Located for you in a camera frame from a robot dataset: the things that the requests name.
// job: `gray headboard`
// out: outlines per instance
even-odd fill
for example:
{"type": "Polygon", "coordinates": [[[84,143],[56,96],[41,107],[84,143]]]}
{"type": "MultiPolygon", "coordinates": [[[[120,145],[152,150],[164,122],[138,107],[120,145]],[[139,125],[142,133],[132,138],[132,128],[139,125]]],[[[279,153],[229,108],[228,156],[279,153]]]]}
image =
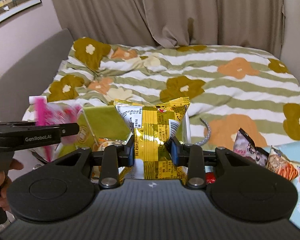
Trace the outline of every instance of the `gray headboard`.
{"type": "Polygon", "coordinates": [[[29,96],[36,96],[52,82],[73,38],[64,29],[44,41],[0,77],[0,121],[21,121],[29,96]]]}

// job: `purple snack package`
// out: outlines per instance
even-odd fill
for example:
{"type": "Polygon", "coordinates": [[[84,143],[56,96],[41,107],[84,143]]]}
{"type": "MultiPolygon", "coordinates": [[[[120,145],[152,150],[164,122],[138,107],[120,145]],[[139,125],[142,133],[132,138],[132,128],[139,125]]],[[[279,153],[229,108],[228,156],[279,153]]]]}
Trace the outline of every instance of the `purple snack package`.
{"type": "Polygon", "coordinates": [[[254,141],[242,128],[237,132],[233,151],[262,167],[267,164],[269,153],[261,147],[256,147],[254,141]]]}

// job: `headboard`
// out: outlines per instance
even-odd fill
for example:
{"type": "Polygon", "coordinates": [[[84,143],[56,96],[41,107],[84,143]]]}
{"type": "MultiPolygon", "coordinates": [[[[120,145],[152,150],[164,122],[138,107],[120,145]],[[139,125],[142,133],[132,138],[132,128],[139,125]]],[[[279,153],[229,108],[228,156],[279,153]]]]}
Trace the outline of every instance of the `headboard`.
{"type": "Polygon", "coordinates": [[[220,44],[266,50],[279,57],[283,0],[53,0],[74,39],[109,44],[220,44]]]}
{"type": "Polygon", "coordinates": [[[0,121],[21,121],[29,96],[41,95],[67,58],[73,39],[64,29],[35,47],[0,77],[0,121]]]}

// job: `metal screw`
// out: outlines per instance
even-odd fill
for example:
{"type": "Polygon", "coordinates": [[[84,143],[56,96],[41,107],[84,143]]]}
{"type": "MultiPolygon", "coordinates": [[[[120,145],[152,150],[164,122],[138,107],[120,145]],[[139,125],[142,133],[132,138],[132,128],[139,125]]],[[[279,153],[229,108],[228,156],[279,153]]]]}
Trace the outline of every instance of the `metal screw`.
{"type": "Polygon", "coordinates": [[[33,169],[33,170],[36,170],[36,169],[38,169],[38,168],[40,168],[40,167],[42,167],[42,165],[41,165],[41,164],[37,164],[37,165],[34,166],[32,169],[33,169]]]}
{"type": "Polygon", "coordinates": [[[204,179],[202,178],[191,178],[189,179],[189,183],[193,186],[201,186],[204,184],[204,179]]]}
{"type": "Polygon", "coordinates": [[[108,177],[108,178],[102,179],[101,183],[105,186],[113,186],[114,184],[117,183],[117,180],[114,178],[108,177]]]}

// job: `yellow snack bag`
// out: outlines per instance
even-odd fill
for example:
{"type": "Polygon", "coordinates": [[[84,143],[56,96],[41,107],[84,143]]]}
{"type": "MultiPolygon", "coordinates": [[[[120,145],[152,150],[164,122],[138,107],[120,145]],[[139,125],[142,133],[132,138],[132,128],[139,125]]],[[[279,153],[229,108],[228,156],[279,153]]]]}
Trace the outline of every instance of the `yellow snack bag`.
{"type": "Polygon", "coordinates": [[[114,106],[125,123],[134,131],[135,166],[144,179],[181,179],[185,182],[185,169],[175,167],[166,146],[183,119],[190,100],[178,98],[155,106],[143,106],[115,100],[114,106]]]}

